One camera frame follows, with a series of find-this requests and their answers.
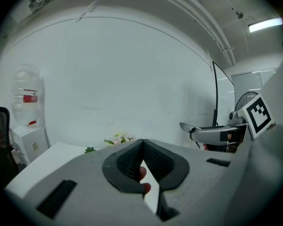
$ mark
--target gray plastic surface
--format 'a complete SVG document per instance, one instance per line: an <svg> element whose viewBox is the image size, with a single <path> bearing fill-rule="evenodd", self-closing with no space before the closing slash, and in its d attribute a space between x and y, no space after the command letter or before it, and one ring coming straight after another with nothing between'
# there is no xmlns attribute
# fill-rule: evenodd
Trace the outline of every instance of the gray plastic surface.
<svg viewBox="0 0 283 226"><path fill-rule="evenodd" d="M226 145L227 144L227 134L225 140L221 140L221 133L227 133L231 131L236 131L236 127L225 126L223 128L212 127L209 129L202 128L201 130L195 129L191 132L191 138L193 141L213 144L213 145Z"/></svg>
<svg viewBox="0 0 283 226"><path fill-rule="evenodd" d="M283 142L283 127L277 126L255 141L246 135L249 138L236 154L152 140L190 165L182 184L164 192L168 206L180 212L165 222L149 210L141 194L121 193L103 176L104 160L131 142L73 159L31 189L25 201L36 207L63 179L71 179L78 184L54 219L60 225L241 225L263 209L283 183L283 145L276 144ZM206 162L209 158L231 163L226 168Z"/></svg>

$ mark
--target fluorescent light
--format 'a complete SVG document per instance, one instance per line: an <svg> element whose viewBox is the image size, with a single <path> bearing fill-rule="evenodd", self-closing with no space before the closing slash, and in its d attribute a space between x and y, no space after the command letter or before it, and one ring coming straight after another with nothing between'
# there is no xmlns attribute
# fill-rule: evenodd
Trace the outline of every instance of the fluorescent light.
<svg viewBox="0 0 283 226"><path fill-rule="evenodd" d="M272 26L277 26L277 25L282 25L283 20L281 18L274 18L274 19L269 19L263 22L255 23L255 24L250 24L249 29L250 32L255 32L260 29L272 27Z"/></svg>

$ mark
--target white wall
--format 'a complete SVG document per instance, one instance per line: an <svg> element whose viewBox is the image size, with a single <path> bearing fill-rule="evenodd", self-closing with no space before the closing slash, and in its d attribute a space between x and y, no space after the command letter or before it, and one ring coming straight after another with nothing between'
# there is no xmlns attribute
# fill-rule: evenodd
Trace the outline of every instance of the white wall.
<svg viewBox="0 0 283 226"><path fill-rule="evenodd" d="M250 73L277 68L283 61L283 53L271 53L250 59L244 59L236 66L229 67L224 73L231 79L232 75Z"/></svg>
<svg viewBox="0 0 283 226"><path fill-rule="evenodd" d="M33 63L44 76L51 144L101 147L127 131L194 145L179 122L211 126L216 89L207 51L218 63L216 44L164 0L99 0L75 23L92 1L56 0L9 37L0 57L0 105L11 111L12 77Z"/></svg>
<svg viewBox="0 0 283 226"><path fill-rule="evenodd" d="M277 125L283 125L283 61L260 91Z"/></svg>

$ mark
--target pipe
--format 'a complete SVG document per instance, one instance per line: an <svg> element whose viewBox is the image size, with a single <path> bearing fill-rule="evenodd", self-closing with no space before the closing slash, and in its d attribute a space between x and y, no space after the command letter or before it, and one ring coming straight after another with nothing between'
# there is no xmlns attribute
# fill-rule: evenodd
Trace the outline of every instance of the pipe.
<svg viewBox="0 0 283 226"><path fill-rule="evenodd" d="M219 38L219 36L216 34L215 30L208 24L208 22L207 22L205 19L203 19L203 17L202 17L191 5L189 5L189 4L188 4L187 2L185 2L184 0L175 0L175 1L177 1L179 4L185 5L185 7L188 8L187 10L190 11L190 13L189 13L190 16L192 16L192 14L194 14L194 15L197 16L198 18L202 18L201 21L202 21L202 23L203 23L204 25L202 25L199 21L198 21L198 23L202 26L202 28L204 28L204 29L209 33L209 35L211 35L211 37L214 39L214 41L216 42L216 44L218 45L218 47L220 48L221 51L223 51L223 50L225 50L225 49L227 49L227 48L230 48L229 43L228 43L228 46L229 46L229 47L225 47L225 46L223 45L223 42L221 41L221 39ZM229 57L227 56L227 54L226 54L226 53L223 53L223 55L224 55L224 57L225 57L227 63L229 64L229 66L231 66L232 63L231 63Z"/></svg>
<svg viewBox="0 0 283 226"><path fill-rule="evenodd" d="M227 46L227 48L230 48L230 43L228 42L224 32L222 31L222 29L220 28L219 24L216 22L216 20L213 18L213 16L206 10L206 8L201 5L197 0L191 0L207 17L208 19L213 23L213 25L217 28L218 32L220 33L221 37L223 38L223 40L225 41L225 44ZM236 64L236 60L233 54L233 51L229 51L231 56L232 56L232 60L233 60L233 65Z"/></svg>
<svg viewBox="0 0 283 226"><path fill-rule="evenodd" d="M234 47L227 48L227 49L225 49L225 50L221 51L221 53L225 53L225 52L228 52L228 51L233 50L233 49L234 49Z"/></svg>
<svg viewBox="0 0 283 226"><path fill-rule="evenodd" d="M219 33L221 34L222 38L224 39L225 43L226 43L226 46L227 48L223 45L221 39L219 38L219 36L216 34L215 30L213 30L213 28L208 24L208 22L203 19L203 17L191 6L189 5L187 2L185 2L184 0L175 0L177 3L179 4L183 4L186 8L180 6L179 4L175 3L174 1L172 0L167 0L169 2L171 2L173 5L179 7L181 10L183 10L184 12L186 12L189 16L191 16L197 23L199 23L199 25L205 29L205 31L212 37L212 39L216 42L216 44L218 45L219 49L221 51L224 51L228 48L230 48L230 45L227 41L227 38L225 37L223 31L221 30L221 28L219 27L219 25L217 24L217 22L213 19L213 17L211 16L211 14L200 4L198 4L198 1L197 0L192 0L194 2L194 4L199 7L202 11L204 11L204 13L208 16L208 18L210 19L210 21L215 25L215 27L217 28L217 30L219 31ZM232 58L233 58L233 62L235 64L235 59L234 59L234 56L233 56L233 52L230 50L230 53L232 55ZM229 66L231 66L231 61L229 59L229 57L227 56L226 53L223 53L227 63L229 64Z"/></svg>
<svg viewBox="0 0 283 226"><path fill-rule="evenodd" d="M81 15L77 18L76 23L81 20L81 18L85 15L85 13L88 12L88 10L97 3L97 0L93 1L87 8L84 9L84 11L81 13Z"/></svg>

